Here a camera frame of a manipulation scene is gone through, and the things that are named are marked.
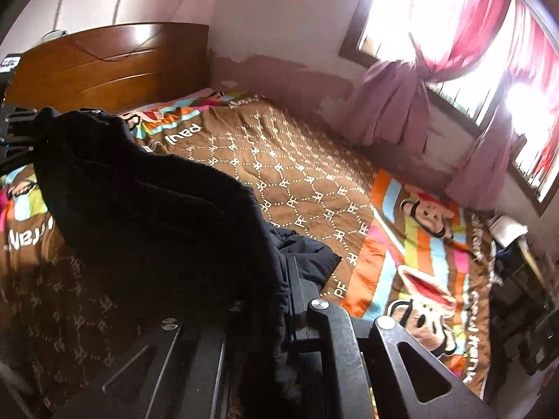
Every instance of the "window frame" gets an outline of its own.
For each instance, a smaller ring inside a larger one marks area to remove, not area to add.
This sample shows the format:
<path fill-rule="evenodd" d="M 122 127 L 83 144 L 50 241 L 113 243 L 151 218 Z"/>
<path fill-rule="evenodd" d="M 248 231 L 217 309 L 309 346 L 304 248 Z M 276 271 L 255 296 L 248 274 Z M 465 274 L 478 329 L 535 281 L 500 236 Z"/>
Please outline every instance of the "window frame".
<path fill-rule="evenodd" d="M 532 11 L 533 15 L 537 17 L 540 22 L 540 26 L 544 27 L 546 34 L 549 36 L 551 42 L 553 42 L 556 51 L 559 51 L 559 47 L 557 46 L 556 39 L 559 39 L 559 25 L 552 20 L 552 27 L 550 29 L 549 24 L 545 23 L 550 21 L 549 13 L 542 14 L 541 10 L 538 10 L 542 7 L 542 4 L 539 0 L 523 0 L 528 8 Z M 357 63 L 364 67 L 371 67 L 376 61 L 375 58 L 370 53 L 364 52 L 360 50 L 358 47 L 361 44 L 361 40 L 363 38 L 365 27 L 367 26 L 368 22 L 368 15 L 371 9 L 371 5 L 373 0 L 359 0 L 357 3 L 357 7 L 355 12 L 353 13 L 353 17 L 351 18 L 351 22 L 349 24 L 349 28 L 346 33 L 346 37 L 342 42 L 342 46 L 338 52 L 340 58 L 344 58 L 346 60 L 350 60 L 354 63 Z M 477 138 L 488 126 L 490 122 L 490 116 L 493 115 L 497 105 L 501 101 L 502 95 L 505 93 L 506 85 L 503 79 L 500 80 L 497 91 L 495 95 L 491 99 L 487 112 L 484 115 L 481 124 L 478 126 L 472 119 L 468 116 L 463 114 L 460 110 L 454 107 L 450 102 L 446 101 L 442 96 L 439 96 L 435 93 L 431 88 L 427 88 L 427 96 L 429 98 L 429 102 L 431 105 L 437 107 L 440 111 L 442 111 L 445 115 L 447 115 L 452 121 L 456 122 L 460 127 L 462 127 L 468 134 Z M 516 145 L 513 147 L 513 152 L 518 153 L 523 148 L 525 144 L 525 138 L 522 137 L 520 141 L 521 145 Z M 511 157 L 509 166 L 508 166 L 508 173 L 514 179 L 514 181 L 519 185 L 521 191 L 524 195 L 529 199 L 530 203 L 532 204 L 533 208 L 536 210 L 539 216 L 543 215 L 547 207 L 549 206 L 551 200 L 555 196 L 557 190 L 559 190 L 559 175 L 555 177 L 553 183 L 550 187 L 550 190 L 547 192 L 546 196 L 543 198 L 542 201 L 539 201 L 538 195 L 536 192 L 530 187 L 526 179 L 522 173 L 518 170 L 518 168 L 514 165 L 514 157 Z"/>

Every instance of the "bolt head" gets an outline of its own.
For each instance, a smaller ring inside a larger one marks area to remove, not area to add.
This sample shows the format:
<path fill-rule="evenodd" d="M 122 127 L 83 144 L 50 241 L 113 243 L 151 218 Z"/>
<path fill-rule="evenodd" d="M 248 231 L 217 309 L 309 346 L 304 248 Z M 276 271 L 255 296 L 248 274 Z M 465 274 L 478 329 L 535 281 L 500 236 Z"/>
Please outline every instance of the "bolt head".
<path fill-rule="evenodd" d="M 317 298 L 311 301 L 311 307 L 315 310 L 324 310 L 330 307 L 330 303 L 326 299 Z"/>
<path fill-rule="evenodd" d="M 396 320 L 388 315 L 382 315 L 377 318 L 377 326 L 381 329 L 393 329 L 396 326 Z"/>
<path fill-rule="evenodd" d="M 164 331 L 174 331 L 178 328 L 178 320 L 176 318 L 165 318 L 161 321 L 161 329 Z"/>

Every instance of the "wooden headboard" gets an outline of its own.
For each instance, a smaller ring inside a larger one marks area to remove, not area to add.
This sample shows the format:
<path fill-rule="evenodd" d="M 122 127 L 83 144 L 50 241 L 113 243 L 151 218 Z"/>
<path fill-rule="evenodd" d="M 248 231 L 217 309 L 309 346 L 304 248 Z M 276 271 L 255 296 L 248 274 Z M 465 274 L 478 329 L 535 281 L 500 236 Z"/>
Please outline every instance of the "wooden headboard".
<path fill-rule="evenodd" d="M 207 25 L 140 23 L 75 33 L 23 54 L 5 102 L 111 113 L 210 86 Z"/>

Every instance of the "bedspread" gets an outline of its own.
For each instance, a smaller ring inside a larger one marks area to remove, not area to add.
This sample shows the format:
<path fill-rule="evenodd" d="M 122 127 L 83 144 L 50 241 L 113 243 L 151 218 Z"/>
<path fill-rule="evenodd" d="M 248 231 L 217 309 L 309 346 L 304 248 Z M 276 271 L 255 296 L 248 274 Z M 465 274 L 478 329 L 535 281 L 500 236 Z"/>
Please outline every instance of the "bedspread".
<path fill-rule="evenodd" d="M 228 173 L 253 188 L 265 220 L 330 246 L 342 261 L 323 297 L 353 316 L 394 316 L 481 393 L 491 250 L 475 214 L 405 185 L 256 96 L 183 99 L 122 117 L 146 151 Z M 159 317 L 99 288 L 64 243 L 32 166 L 1 186 L 0 322 L 29 335 L 36 389 L 53 412 Z"/>

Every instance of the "black jacket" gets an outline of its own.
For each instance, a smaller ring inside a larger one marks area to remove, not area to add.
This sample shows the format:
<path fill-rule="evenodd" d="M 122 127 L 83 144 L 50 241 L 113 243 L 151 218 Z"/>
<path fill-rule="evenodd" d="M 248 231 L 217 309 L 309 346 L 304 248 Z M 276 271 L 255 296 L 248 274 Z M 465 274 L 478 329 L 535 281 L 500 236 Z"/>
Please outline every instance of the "black jacket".
<path fill-rule="evenodd" d="M 183 319 L 202 324 L 219 319 L 239 295 L 248 297 L 259 312 L 259 369 L 247 416 L 290 414 L 270 403 L 278 392 L 299 395 L 285 348 L 285 253 L 319 288 L 340 258 L 320 242 L 265 224 L 251 188 L 231 176 L 146 152 L 118 117 L 43 109 L 36 122 L 44 140 L 34 164 L 45 203 L 109 296 L 125 290 L 133 302 L 180 291 Z"/>

